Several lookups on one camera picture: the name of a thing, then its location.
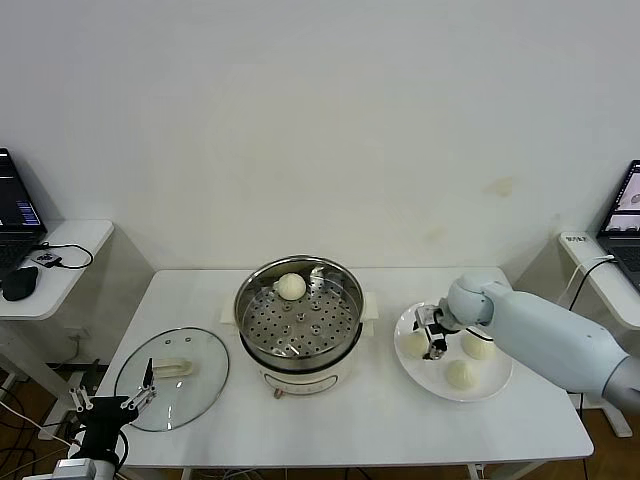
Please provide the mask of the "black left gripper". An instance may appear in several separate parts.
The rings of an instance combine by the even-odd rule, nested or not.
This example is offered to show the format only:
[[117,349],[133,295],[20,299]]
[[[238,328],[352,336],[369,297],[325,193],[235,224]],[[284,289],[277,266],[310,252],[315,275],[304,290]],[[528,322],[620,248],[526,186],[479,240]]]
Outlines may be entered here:
[[101,383],[99,366],[100,360],[95,359],[84,371],[79,383],[69,389],[75,410],[83,411],[78,419],[85,427],[75,458],[118,459],[116,445],[120,430],[136,420],[138,411],[142,411],[156,396],[151,358],[148,359],[141,386],[128,398],[94,397]]

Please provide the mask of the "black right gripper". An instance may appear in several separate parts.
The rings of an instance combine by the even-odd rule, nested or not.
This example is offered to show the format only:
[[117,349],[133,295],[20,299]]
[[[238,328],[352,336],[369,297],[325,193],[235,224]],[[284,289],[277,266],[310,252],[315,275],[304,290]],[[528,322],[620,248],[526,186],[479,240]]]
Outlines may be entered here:
[[448,302],[441,298],[437,305],[418,306],[414,310],[413,331],[424,330],[428,346],[423,360],[439,360],[448,350],[447,336],[458,332],[458,322]]

